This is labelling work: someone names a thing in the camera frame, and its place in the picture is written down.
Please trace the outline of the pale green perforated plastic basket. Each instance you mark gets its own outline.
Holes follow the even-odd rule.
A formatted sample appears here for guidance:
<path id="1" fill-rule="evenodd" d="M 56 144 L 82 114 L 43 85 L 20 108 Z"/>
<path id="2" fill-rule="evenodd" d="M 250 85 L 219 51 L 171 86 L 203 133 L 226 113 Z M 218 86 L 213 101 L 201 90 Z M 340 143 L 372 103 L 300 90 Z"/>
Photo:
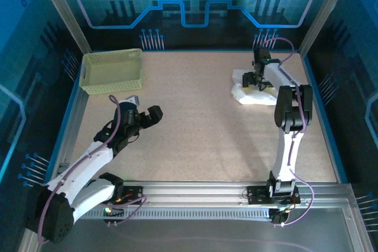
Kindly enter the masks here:
<path id="1" fill-rule="evenodd" d="M 142 88 L 142 50 L 103 51 L 82 58 L 79 86 L 89 95 Z"/>

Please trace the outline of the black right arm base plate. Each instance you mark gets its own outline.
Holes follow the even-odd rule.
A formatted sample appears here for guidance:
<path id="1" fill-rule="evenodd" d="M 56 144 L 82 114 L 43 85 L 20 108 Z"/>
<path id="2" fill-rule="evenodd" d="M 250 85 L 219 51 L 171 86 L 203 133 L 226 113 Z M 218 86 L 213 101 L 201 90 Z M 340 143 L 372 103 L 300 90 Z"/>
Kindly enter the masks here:
<path id="1" fill-rule="evenodd" d="M 300 204 L 301 198 L 298 187 L 294 187 L 293 194 L 273 194 L 268 186 L 248 186 L 247 200 L 249 205 L 292 205 Z"/>

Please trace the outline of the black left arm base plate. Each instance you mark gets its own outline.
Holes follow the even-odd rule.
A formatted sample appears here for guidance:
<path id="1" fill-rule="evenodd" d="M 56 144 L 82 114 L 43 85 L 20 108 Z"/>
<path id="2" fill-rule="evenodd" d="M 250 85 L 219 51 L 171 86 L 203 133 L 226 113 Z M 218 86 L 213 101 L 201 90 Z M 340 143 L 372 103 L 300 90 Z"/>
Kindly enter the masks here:
<path id="1" fill-rule="evenodd" d="M 115 189 L 109 200 L 105 200 L 100 205 L 126 205 L 141 203 L 144 188 L 142 186 L 123 186 Z"/>

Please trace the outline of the black controller board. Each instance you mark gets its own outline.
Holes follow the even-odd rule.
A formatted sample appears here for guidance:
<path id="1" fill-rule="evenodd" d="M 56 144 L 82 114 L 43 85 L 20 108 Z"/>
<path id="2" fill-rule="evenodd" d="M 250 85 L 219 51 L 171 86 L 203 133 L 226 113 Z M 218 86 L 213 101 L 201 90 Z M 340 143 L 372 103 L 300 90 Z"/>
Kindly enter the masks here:
<path id="1" fill-rule="evenodd" d="M 125 205 L 101 204 L 103 208 L 103 220 L 108 227 L 122 221 L 125 216 Z"/>
<path id="2" fill-rule="evenodd" d="M 289 218 L 289 209 L 271 208 L 269 209 L 269 218 L 273 225 L 283 225 Z"/>

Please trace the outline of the aluminium mounting rail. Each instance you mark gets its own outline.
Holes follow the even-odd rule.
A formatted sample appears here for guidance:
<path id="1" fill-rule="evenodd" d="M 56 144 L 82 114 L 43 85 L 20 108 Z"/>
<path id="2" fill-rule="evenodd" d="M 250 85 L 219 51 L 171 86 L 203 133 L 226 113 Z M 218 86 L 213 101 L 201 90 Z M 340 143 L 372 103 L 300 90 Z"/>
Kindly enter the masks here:
<path id="1" fill-rule="evenodd" d="M 231 208 L 250 206 L 262 208 L 278 208 L 287 205 L 249 205 L 246 188 L 248 186 L 266 186 L 263 182 L 124 182 L 116 186 L 114 183 L 98 179 L 91 181 L 79 189 L 76 182 L 69 181 L 60 190 L 69 203 L 83 204 L 90 210 L 101 202 L 109 200 L 116 188 L 123 186 L 142 186 L 144 188 L 141 201 L 151 207 L 174 208 Z"/>

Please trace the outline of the grey metal front panel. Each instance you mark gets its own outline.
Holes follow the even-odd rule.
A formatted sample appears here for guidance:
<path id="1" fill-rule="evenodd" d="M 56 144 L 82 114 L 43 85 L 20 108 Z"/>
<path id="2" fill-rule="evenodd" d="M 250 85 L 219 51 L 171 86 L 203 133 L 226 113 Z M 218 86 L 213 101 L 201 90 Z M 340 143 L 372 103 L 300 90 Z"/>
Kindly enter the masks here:
<path id="1" fill-rule="evenodd" d="M 130 220 L 117 228 L 81 220 L 59 244 L 34 237 L 17 252 L 378 252 L 353 232 L 341 208 L 313 208 L 287 227 L 236 220 Z"/>

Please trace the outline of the white t-shirt with flower print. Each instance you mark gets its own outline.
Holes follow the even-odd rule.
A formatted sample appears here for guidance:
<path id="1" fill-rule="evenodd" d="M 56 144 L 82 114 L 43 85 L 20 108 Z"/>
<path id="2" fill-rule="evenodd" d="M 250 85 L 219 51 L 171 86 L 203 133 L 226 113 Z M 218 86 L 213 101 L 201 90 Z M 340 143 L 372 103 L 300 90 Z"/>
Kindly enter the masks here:
<path id="1" fill-rule="evenodd" d="M 231 94 L 240 104 L 243 105 L 276 105 L 278 91 L 273 87 L 267 87 L 260 91 L 258 86 L 250 85 L 247 88 L 242 86 L 242 77 L 244 73 L 252 72 L 252 69 L 234 69 L 232 72 L 233 86 Z"/>

